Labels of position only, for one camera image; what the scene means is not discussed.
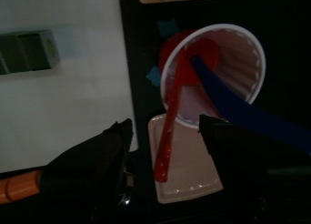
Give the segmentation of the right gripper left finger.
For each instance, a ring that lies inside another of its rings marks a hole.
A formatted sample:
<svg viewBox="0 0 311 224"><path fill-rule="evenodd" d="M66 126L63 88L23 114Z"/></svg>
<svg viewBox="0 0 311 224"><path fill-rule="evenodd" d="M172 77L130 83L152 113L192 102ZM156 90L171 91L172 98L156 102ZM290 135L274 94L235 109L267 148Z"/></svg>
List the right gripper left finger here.
<svg viewBox="0 0 311 224"><path fill-rule="evenodd" d="M128 194L132 121L114 123L44 167L43 224L111 224Z"/></svg>

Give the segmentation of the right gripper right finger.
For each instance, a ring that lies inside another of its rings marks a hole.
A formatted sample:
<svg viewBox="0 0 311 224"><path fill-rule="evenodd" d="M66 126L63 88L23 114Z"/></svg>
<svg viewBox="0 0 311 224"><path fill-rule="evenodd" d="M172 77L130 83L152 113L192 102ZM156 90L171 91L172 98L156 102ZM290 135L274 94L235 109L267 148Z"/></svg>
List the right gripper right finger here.
<svg viewBox="0 0 311 224"><path fill-rule="evenodd" d="M259 137L215 117L199 116L199 133L212 157L223 187L243 205L271 201L264 163L255 153Z"/></svg>

